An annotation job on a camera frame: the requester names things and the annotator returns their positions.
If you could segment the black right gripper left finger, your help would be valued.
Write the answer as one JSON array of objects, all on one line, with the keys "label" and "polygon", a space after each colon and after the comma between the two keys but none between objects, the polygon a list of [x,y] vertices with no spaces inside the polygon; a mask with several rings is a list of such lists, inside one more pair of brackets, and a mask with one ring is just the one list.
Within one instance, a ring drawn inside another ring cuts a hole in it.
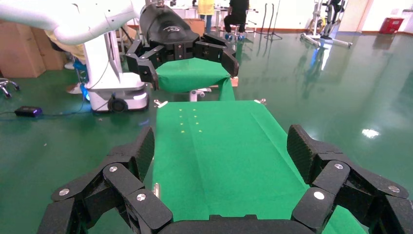
[{"label": "black right gripper left finger", "polygon": [[154,156],[154,132],[111,149],[99,166],[56,189],[39,234],[85,234],[101,216],[118,211],[135,234],[157,234],[172,223],[171,210],[144,184]]}]

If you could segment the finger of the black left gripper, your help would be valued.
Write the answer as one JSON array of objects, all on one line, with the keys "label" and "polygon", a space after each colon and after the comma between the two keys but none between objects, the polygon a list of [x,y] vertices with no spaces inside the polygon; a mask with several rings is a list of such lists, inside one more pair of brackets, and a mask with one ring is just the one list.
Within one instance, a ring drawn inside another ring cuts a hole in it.
[{"label": "finger of the black left gripper", "polygon": [[151,48],[136,39],[126,53],[126,60],[130,72],[138,74],[142,82],[151,83],[154,90],[159,89],[156,69],[167,61],[165,46]]},{"label": "finger of the black left gripper", "polygon": [[238,76],[240,65],[236,59],[236,52],[224,38],[204,33],[193,43],[193,55],[198,59],[221,64],[231,77]]}]

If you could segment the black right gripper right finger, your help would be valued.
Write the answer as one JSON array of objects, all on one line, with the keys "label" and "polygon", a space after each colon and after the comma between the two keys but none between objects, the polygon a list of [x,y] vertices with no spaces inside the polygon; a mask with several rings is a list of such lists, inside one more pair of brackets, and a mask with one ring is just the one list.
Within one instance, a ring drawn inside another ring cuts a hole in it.
[{"label": "black right gripper right finger", "polygon": [[371,234],[410,234],[413,202],[408,191],[352,162],[335,145],[289,127],[287,152],[308,190],[291,218],[312,232],[324,231],[336,207],[347,209]]}]

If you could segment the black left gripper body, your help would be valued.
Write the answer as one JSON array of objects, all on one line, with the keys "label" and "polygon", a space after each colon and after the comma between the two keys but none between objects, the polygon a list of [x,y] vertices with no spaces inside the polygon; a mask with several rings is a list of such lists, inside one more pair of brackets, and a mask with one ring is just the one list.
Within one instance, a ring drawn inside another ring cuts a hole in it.
[{"label": "black left gripper body", "polygon": [[146,5],[141,10],[139,24],[151,48],[162,46],[159,54],[162,61],[192,59],[195,43],[200,35],[193,32],[190,26],[170,7]]}]

